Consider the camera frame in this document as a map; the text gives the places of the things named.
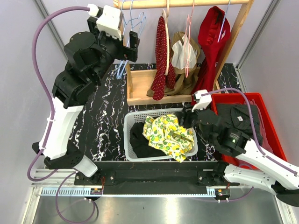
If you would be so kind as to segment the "lemon print skirt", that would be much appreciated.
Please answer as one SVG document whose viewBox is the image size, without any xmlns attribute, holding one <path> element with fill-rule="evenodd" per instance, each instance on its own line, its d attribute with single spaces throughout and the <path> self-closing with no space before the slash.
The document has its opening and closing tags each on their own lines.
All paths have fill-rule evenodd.
<svg viewBox="0 0 299 224">
<path fill-rule="evenodd" d="M 149 141 L 150 147 L 162 151 L 180 163 L 195 145 L 192 129 L 182 127 L 175 114 L 157 118 L 147 116 L 142 134 Z"/>
</svg>

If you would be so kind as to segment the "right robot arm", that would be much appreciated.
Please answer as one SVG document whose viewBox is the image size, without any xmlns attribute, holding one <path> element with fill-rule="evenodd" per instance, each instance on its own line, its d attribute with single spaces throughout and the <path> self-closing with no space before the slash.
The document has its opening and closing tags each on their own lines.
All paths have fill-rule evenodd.
<svg viewBox="0 0 299 224">
<path fill-rule="evenodd" d="M 218 162 L 212 173 L 213 182 L 246 184 L 275 195 L 280 201 L 294 207 L 299 205 L 299 168 L 263 149 L 245 133 L 225 126 L 221 117 L 210 109 L 193 110 L 190 107 L 176 112 L 184 128 L 192 127 L 204 142 L 214 146 L 223 155 L 235 157 L 256 170 L 239 168 L 227 162 Z"/>
</svg>

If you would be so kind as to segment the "blue hanger of lemon skirt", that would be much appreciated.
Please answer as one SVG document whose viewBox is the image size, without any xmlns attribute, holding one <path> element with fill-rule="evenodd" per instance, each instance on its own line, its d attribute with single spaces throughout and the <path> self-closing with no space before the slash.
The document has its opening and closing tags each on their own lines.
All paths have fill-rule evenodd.
<svg viewBox="0 0 299 224">
<path fill-rule="evenodd" d="M 138 28 L 137 34 L 140 37 L 142 34 L 142 31 L 146 24 L 146 14 L 144 12 L 139 13 L 137 17 L 133 17 L 132 9 L 133 9 L 133 0 L 130 1 L 130 8 L 129 8 L 129 19 L 126 20 L 125 16 L 123 16 L 122 19 L 122 25 L 123 25 L 123 31 L 121 32 L 123 40 L 125 41 L 125 33 L 127 30 L 127 27 L 130 28 L 130 31 L 134 31 L 136 27 Z M 129 40 L 125 41 L 126 47 L 129 46 Z M 116 72 L 116 79 L 120 80 L 123 78 L 123 75 L 125 73 L 126 66 L 128 65 L 128 60 L 120 60 L 120 63 L 118 65 L 118 69 Z"/>
</svg>

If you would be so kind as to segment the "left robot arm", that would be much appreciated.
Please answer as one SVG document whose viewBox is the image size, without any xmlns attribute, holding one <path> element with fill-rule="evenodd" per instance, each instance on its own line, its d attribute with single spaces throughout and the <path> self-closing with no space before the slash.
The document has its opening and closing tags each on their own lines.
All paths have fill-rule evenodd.
<svg viewBox="0 0 299 224">
<path fill-rule="evenodd" d="M 52 97 L 54 112 L 50 113 L 47 126 L 39 142 L 32 144 L 36 154 L 44 155 L 48 169 L 73 168 L 85 180 L 97 184 L 101 173 L 97 165 L 69 141 L 74 123 L 89 97 L 101 85 L 103 77 L 115 60 L 137 61 L 138 34 L 129 33 L 130 46 L 122 38 L 113 38 L 104 29 L 96 28 L 96 19 L 88 20 L 90 30 L 74 34 L 64 46 L 68 61 L 65 69 L 55 79 Z"/>
</svg>

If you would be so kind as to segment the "light blue wire hanger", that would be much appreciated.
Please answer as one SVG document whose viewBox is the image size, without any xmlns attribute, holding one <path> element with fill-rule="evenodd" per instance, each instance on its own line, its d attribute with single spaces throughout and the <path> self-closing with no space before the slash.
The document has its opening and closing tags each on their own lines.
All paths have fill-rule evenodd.
<svg viewBox="0 0 299 224">
<path fill-rule="evenodd" d="M 127 32 L 130 30 L 130 17 L 128 15 L 128 12 L 124 10 L 124 3 L 127 2 L 127 0 L 123 0 L 121 3 L 121 12 L 123 13 L 123 19 L 122 19 L 122 37 L 123 37 L 123 43 L 125 46 L 129 45 L 129 40 L 127 39 Z M 128 60 L 121 60 L 117 72 L 117 78 L 122 79 L 125 70 L 126 70 L 126 65 L 128 63 Z"/>
</svg>

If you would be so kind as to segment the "black skirt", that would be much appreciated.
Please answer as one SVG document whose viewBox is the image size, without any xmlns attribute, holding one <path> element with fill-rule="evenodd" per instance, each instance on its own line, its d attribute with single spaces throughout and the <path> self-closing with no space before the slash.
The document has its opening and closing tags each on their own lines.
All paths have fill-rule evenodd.
<svg viewBox="0 0 299 224">
<path fill-rule="evenodd" d="M 149 141 L 143 136 L 143 126 L 144 123 L 138 122 L 130 129 L 129 142 L 136 156 L 138 158 L 166 156 L 163 151 L 149 146 Z"/>
</svg>

